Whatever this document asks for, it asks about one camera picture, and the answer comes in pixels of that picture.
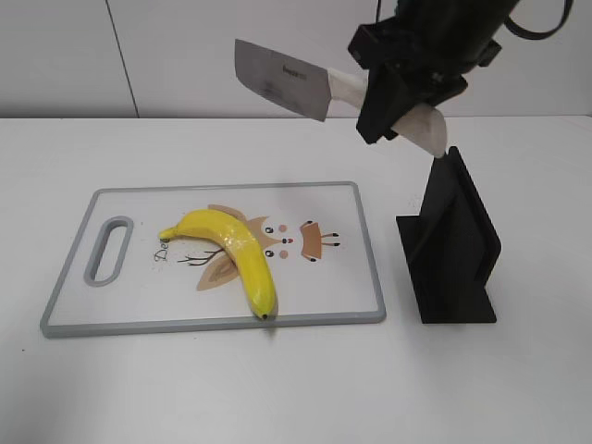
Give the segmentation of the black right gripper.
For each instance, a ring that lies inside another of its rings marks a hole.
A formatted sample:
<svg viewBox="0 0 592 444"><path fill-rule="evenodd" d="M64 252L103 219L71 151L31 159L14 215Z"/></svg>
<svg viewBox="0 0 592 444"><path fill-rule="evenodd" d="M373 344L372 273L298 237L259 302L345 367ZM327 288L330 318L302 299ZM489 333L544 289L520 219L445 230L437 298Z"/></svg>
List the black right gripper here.
<svg viewBox="0 0 592 444"><path fill-rule="evenodd" d="M369 74L356 129L368 144L401 135L392 127L416 104L432 106L466 88L464 75L501 51L494 40L515 1L400 1L390 18L361 24L348 51Z"/></svg>

